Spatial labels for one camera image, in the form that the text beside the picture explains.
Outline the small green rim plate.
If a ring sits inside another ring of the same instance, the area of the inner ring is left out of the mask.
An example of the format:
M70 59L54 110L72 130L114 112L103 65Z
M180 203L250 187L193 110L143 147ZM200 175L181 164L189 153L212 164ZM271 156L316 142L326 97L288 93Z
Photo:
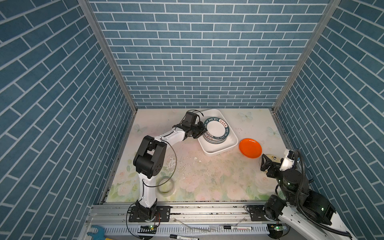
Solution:
M207 132L203 134L206 141L212 144L220 144L226 141L230 134L227 122L218 117L210 117L204 121Z

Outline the orange plate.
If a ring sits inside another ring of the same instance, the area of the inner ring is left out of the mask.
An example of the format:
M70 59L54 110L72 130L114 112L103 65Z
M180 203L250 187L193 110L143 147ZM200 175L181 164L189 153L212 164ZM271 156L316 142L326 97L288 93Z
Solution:
M262 155L262 146L256 140L246 138L239 143L240 152L251 159L256 159Z

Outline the yellow floral plate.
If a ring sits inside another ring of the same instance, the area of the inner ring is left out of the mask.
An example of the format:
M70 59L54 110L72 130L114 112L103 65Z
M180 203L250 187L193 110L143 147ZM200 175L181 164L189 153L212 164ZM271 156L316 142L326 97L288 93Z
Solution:
M271 161L273 162L276 162L276 163L280 163L281 162L281 157L277 157L277 156L274 156L274 155L271 155L271 154L266 154L266 157L268 159L270 159Z

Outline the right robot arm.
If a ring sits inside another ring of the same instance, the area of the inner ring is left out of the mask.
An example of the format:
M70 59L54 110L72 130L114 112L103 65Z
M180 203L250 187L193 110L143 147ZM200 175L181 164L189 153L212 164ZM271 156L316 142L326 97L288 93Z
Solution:
M333 204L322 194L312 190L305 160L300 150L287 150L278 160L261 155L260 170L275 179L275 193L264 206L248 205L246 211L252 220L257 218L275 222L269 225L272 239L280 239L288 229L294 229L308 240L354 240Z

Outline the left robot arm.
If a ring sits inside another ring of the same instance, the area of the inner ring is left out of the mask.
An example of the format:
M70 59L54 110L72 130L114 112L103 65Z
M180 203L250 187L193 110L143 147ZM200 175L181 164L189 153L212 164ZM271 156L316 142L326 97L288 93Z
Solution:
M187 138L198 139L206 131L205 124L201 121L196 124L181 123L162 135L143 138L133 160L140 180L140 196L135 207L142 220L152 220L156 215L156 176L163 168L167 148L173 150L175 144Z

